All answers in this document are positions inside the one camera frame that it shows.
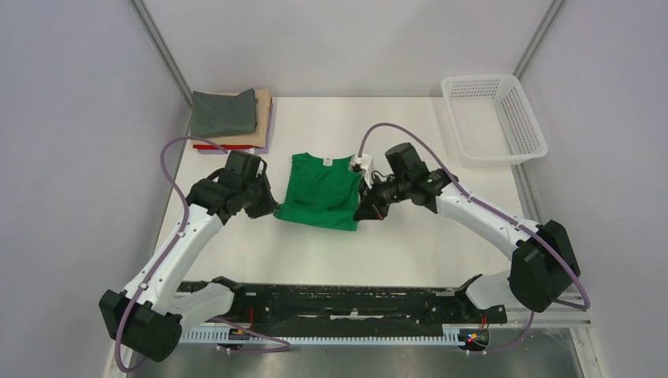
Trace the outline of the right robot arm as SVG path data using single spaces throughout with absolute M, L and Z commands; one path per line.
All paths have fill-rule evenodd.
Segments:
M 466 281 L 455 299 L 455 312 L 475 321 L 493 306 L 519 304 L 536 313 L 561 303 L 562 293 L 580 275 L 565 228 L 506 213 L 463 187 L 444 167 L 431 170 L 410 143 L 385 154 L 390 174 L 376 176 L 372 158 L 357 154 L 350 169 L 362 175 L 357 221 L 382 221 L 392 204 L 410 201 L 456 221 L 491 243 L 510 261 L 507 271 Z

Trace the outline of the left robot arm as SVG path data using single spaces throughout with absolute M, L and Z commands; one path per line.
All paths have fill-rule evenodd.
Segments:
M 187 195 L 181 220 L 158 252 L 119 291 L 106 291 L 98 306 L 119 350 L 127 347 L 146 359 L 164 361 L 181 336 L 217 315 L 229 321 L 247 312 L 247 299 L 222 283 L 177 299 L 175 294 L 208 242 L 229 219 L 243 211 L 250 219 L 275 213 L 267 164 L 259 156 L 233 151 L 225 166 L 197 181 Z

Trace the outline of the green t-shirt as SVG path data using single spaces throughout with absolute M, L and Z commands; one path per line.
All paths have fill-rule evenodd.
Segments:
M 281 221 L 355 232 L 358 189 L 362 176 L 350 170 L 352 157 L 315 157 L 307 152 L 291 157 L 285 198 L 274 217 Z

